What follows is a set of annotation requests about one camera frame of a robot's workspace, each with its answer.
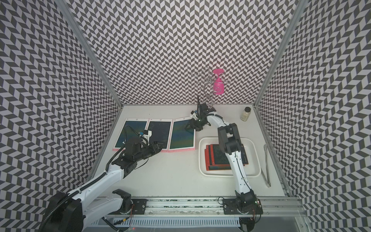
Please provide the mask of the pink writing tablet colourful screen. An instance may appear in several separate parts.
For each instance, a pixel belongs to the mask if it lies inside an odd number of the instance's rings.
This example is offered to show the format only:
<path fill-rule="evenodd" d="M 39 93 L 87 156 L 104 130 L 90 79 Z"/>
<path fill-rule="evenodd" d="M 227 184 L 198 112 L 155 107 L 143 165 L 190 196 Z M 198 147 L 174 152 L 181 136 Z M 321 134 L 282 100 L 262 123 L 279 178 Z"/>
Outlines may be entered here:
<path fill-rule="evenodd" d="M 123 126 L 119 130 L 113 151 L 118 151 L 131 137 L 135 137 L 140 132 L 145 130 L 148 122 L 149 119 L 126 118 Z"/>

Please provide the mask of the white plastic storage tray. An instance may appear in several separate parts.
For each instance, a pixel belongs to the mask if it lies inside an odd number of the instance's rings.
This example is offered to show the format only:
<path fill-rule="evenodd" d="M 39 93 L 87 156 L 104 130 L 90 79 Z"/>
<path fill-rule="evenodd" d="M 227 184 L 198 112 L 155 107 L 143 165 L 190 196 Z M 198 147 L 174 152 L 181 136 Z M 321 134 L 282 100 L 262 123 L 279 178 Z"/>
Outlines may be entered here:
<path fill-rule="evenodd" d="M 248 164 L 244 166 L 246 177 L 255 178 L 261 174 L 260 161 L 254 143 L 248 138 L 241 138 L 244 145 Z M 217 144 L 217 137 L 205 137 L 199 141 L 199 171 L 206 177 L 233 177 L 231 170 L 206 170 L 205 149 L 207 145 Z"/>

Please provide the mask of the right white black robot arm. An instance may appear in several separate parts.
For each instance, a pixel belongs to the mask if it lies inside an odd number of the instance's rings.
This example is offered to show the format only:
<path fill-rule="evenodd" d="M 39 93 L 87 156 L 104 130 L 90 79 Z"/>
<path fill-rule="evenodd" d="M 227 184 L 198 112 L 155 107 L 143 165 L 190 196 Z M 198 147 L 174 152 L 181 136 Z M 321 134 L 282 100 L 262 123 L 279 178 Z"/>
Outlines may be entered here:
<path fill-rule="evenodd" d="M 201 103 L 199 97 L 197 97 L 197 109 L 192 111 L 190 115 L 191 120 L 186 125 L 187 129 L 201 131 L 205 125 L 217 128 L 219 148 L 229 161 L 235 181 L 235 205 L 237 210 L 241 214 L 262 215 L 261 201 L 246 179 L 243 168 L 243 155 L 246 152 L 237 125 L 226 122 L 215 108 L 209 107 L 206 103 Z"/>

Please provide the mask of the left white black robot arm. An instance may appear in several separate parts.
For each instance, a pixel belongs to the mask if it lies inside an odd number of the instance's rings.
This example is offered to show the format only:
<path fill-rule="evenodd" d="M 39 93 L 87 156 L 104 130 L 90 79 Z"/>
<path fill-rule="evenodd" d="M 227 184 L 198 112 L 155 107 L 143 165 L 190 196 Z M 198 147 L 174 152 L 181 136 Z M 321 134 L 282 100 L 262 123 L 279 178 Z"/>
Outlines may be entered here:
<path fill-rule="evenodd" d="M 131 194 L 116 189 L 104 192 L 126 178 L 141 160 L 160 153 L 167 144 L 151 139 L 152 132 L 144 130 L 125 137 L 122 147 L 109 159 L 104 171 L 84 185 L 68 193 L 59 192 L 50 200 L 39 226 L 40 232 L 81 232 L 86 227 L 113 212 L 132 215 Z"/>

